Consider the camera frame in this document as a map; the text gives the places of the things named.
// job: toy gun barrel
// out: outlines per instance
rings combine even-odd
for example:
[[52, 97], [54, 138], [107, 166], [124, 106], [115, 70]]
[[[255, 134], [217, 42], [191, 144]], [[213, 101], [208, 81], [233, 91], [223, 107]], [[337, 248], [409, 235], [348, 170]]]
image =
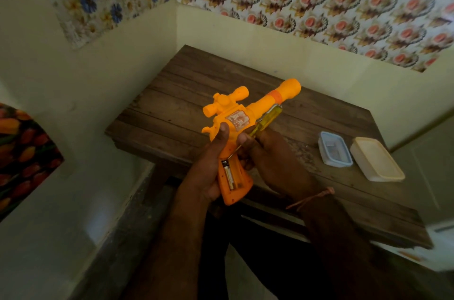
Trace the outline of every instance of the toy gun barrel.
[[278, 88], [272, 90], [257, 102], [250, 104], [247, 109], [254, 114], [255, 119], [258, 119], [274, 104], [280, 105], [287, 99], [297, 96], [300, 91], [301, 85], [297, 79], [285, 80]]

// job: wooden table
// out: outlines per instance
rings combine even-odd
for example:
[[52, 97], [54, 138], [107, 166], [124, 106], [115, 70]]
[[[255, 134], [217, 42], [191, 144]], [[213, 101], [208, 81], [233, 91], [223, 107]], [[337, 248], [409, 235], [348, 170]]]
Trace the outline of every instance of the wooden table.
[[[281, 82], [282, 79], [184, 46], [107, 128], [106, 134], [117, 148], [157, 164], [146, 195], [150, 199], [169, 176], [183, 177], [200, 148], [209, 142], [201, 129], [211, 126], [213, 119], [204, 116], [202, 107], [213, 102], [216, 92], [229, 94], [244, 85], [250, 94], [242, 103], [248, 105]], [[433, 246], [401, 183], [370, 182], [356, 164], [336, 168], [321, 159], [317, 145], [320, 131], [341, 135], [348, 146], [353, 137], [376, 138], [384, 145], [368, 110], [304, 87], [283, 107], [283, 114], [271, 127], [286, 137], [300, 162], [322, 185], [336, 190], [339, 201], [371, 239], [400, 247]], [[304, 233], [304, 226], [250, 205], [253, 201], [259, 207], [282, 211], [288, 204], [266, 187], [257, 172], [251, 175], [257, 186], [247, 196], [248, 205], [238, 203], [238, 208], [257, 220]]]

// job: cream wall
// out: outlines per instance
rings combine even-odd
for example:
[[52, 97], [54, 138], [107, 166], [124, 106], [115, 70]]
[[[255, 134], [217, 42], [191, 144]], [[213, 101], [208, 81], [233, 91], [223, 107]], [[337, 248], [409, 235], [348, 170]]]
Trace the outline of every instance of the cream wall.
[[0, 99], [34, 116], [66, 162], [0, 223], [0, 298], [64, 299], [149, 166], [106, 126], [176, 50], [175, 2], [79, 50], [48, 0], [2, 0]]
[[454, 50], [423, 74], [269, 28], [178, 5], [177, 49], [188, 44], [369, 109], [392, 147], [454, 107]]

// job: sticker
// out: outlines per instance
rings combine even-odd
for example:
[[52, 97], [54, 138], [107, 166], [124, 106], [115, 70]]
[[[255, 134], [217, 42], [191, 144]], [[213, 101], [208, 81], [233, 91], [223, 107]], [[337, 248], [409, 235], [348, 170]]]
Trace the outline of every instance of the sticker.
[[237, 110], [227, 116], [226, 119], [233, 124], [236, 131], [241, 131], [249, 125], [249, 116], [244, 111]]

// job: white plastic container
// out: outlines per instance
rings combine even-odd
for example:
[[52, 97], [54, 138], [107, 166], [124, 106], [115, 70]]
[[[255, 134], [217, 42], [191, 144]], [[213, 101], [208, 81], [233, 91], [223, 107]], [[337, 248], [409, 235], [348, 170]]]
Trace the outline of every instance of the white plastic container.
[[350, 152], [370, 181], [403, 181], [404, 172], [376, 139], [355, 137]]
[[342, 137], [326, 131], [320, 133], [318, 148], [326, 165], [348, 167], [353, 165], [350, 152]]

